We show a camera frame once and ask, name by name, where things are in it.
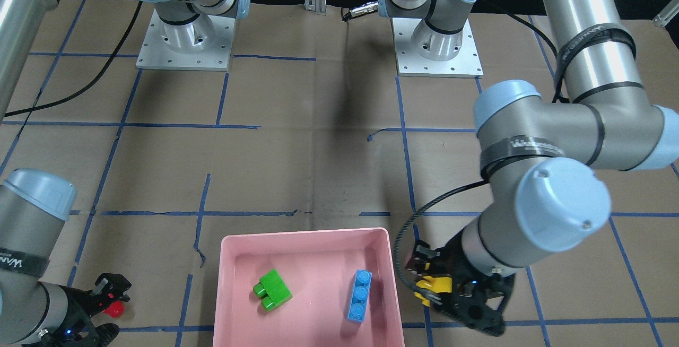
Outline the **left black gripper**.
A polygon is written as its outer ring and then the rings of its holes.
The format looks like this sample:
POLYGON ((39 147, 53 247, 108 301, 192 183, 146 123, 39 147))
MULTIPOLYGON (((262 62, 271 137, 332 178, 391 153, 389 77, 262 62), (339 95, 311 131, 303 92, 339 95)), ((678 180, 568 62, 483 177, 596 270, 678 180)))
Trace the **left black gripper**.
POLYGON ((499 337, 504 334, 504 311, 511 299, 516 276, 485 275, 477 271, 463 253, 460 235, 437 249, 431 249, 426 241, 415 241, 405 267, 416 277, 413 291, 424 306, 486 335, 499 337), (416 282, 423 275, 450 276, 452 292, 434 293, 417 287, 416 282))

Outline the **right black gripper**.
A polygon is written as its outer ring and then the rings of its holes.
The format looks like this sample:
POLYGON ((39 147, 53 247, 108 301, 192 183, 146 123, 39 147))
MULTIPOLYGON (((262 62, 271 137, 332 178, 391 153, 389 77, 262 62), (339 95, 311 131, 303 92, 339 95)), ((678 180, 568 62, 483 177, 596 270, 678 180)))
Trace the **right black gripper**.
POLYGON ((121 274, 100 274, 89 291, 56 285, 47 286, 49 310, 55 306, 58 316, 51 326, 40 329, 41 346, 109 346, 119 335, 114 323, 94 326, 92 318, 116 303, 129 301, 126 292, 132 287, 121 274))

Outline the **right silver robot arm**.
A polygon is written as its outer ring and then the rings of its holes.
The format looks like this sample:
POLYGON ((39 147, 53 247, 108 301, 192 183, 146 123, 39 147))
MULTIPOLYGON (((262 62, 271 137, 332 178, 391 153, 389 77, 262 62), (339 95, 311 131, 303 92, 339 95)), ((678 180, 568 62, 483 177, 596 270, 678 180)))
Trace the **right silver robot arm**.
MULTIPOLYGON (((130 0, 150 2, 172 50, 204 49, 210 16, 244 19, 250 0, 130 0)), ((2 0, 2 116, 45 14, 60 0, 2 0)), ((2 181, 2 343, 23 346, 107 346, 114 323, 92 317, 129 300, 129 281, 101 274, 89 291, 41 281, 68 221, 77 189, 46 171, 20 168, 2 181)))

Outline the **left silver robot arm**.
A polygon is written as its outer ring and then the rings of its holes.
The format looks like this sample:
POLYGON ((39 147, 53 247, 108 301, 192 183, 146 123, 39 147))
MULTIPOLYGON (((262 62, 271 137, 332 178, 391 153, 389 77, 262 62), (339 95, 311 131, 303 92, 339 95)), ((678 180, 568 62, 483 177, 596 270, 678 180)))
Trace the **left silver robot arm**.
POLYGON ((482 179, 428 202, 398 232, 393 265, 422 303, 492 336, 516 272, 570 250, 611 216, 595 170, 659 170, 677 159, 677 113, 651 105, 637 47, 613 0, 543 0, 555 38, 555 102, 507 80, 474 104, 482 179), (401 263, 403 234, 430 207, 490 185, 493 203, 446 245, 418 240, 401 263))

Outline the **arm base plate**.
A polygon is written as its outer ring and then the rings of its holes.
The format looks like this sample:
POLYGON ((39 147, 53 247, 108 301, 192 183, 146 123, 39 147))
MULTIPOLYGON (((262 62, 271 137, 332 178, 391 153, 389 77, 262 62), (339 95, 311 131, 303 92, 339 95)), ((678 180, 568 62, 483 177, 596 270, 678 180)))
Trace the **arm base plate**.
POLYGON ((484 74, 469 20, 451 35, 422 19, 391 19, 398 76, 477 78, 484 74))
POLYGON ((170 25, 154 11, 136 67, 156 71, 227 72, 236 23, 234 18, 200 15, 191 23, 170 25))

